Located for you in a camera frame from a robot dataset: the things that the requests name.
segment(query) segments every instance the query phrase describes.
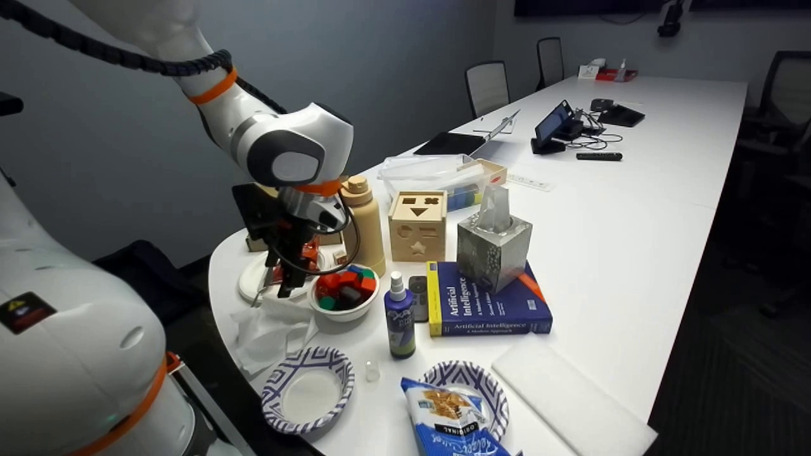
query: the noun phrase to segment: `label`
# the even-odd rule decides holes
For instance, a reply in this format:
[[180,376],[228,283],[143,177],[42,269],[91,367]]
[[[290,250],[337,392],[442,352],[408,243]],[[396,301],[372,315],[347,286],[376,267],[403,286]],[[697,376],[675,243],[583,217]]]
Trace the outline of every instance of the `label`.
[[403,311],[386,310],[389,348],[393,358],[412,358],[415,350],[414,340],[414,307]]
[[0,321],[12,335],[25,331],[28,327],[49,319],[50,315],[56,315],[56,310],[30,291],[0,303]]

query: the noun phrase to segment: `patterned plate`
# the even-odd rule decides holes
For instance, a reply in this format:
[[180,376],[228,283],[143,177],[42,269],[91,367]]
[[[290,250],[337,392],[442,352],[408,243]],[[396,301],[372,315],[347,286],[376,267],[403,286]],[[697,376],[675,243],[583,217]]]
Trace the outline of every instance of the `patterned plate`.
[[275,367],[262,392],[262,411],[280,433],[303,436],[333,426],[352,390],[355,369],[347,355],[333,348],[304,348]]
[[503,384],[474,362],[438,362],[427,376],[424,382],[447,384],[460,392],[477,392],[484,397],[484,417],[490,431],[503,441],[510,426],[510,409]]

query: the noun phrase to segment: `snack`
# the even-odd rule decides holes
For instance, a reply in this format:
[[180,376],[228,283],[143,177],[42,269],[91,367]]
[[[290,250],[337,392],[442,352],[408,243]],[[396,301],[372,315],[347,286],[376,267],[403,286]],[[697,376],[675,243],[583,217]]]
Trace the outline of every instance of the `snack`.
[[479,395],[403,377],[420,456],[510,456],[490,433]]

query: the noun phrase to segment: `packaging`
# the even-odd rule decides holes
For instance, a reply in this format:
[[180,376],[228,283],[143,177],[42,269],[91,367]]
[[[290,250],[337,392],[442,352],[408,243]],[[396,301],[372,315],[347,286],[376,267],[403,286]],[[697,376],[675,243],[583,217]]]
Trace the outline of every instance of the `packaging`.
[[479,395],[403,377],[420,456],[510,456],[490,433]]
[[447,193],[447,210],[479,206],[484,184],[505,184],[507,169],[495,163],[438,154],[438,158],[391,158],[382,163],[377,177],[386,182],[391,198],[399,193]]

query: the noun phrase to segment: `blue book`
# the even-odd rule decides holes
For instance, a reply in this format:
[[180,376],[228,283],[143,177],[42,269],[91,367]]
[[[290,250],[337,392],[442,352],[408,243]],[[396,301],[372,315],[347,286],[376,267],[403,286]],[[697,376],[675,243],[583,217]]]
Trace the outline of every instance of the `blue book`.
[[461,276],[455,260],[432,260],[427,273],[429,331],[450,335],[548,335],[554,311],[528,264],[503,291]]

